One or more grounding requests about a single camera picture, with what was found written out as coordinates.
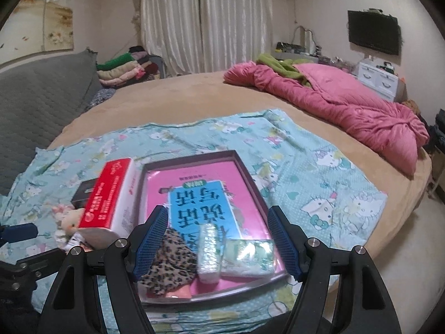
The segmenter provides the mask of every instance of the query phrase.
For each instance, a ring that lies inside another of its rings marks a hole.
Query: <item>blue gripper pad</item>
[[[279,206],[272,206],[269,209],[268,227],[284,261],[286,271],[295,280],[301,281],[309,269],[304,248],[304,242],[308,238],[299,226],[289,223]]]
[[[164,206],[157,205],[144,224],[135,227],[128,239],[132,251],[133,279],[139,281],[142,275],[150,271],[157,250],[168,225],[168,211]]]
[[[38,235],[37,226],[35,224],[22,224],[15,226],[6,226],[0,232],[0,239],[9,243],[20,242],[34,239]]]

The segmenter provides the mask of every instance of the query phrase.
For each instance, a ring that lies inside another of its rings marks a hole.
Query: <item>wall-mounted tv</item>
[[[400,54],[397,19],[376,12],[348,11],[349,41],[390,55]]]

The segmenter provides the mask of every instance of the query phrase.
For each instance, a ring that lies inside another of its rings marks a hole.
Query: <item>green package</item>
[[[263,277],[275,272],[273,240],[226,239],[221,275]]]

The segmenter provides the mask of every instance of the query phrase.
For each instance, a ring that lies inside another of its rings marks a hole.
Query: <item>quilted gray cover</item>
[[[102,86],[96,53],[33,61],[0,74],[0,195],[77,118]]]

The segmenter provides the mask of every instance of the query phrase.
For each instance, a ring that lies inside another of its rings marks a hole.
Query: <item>red tissue box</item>
[[[85,206],[79,233],[95,249],[128,237],[138,223],[135,198],[140,170],[131,158],[105,164]]]

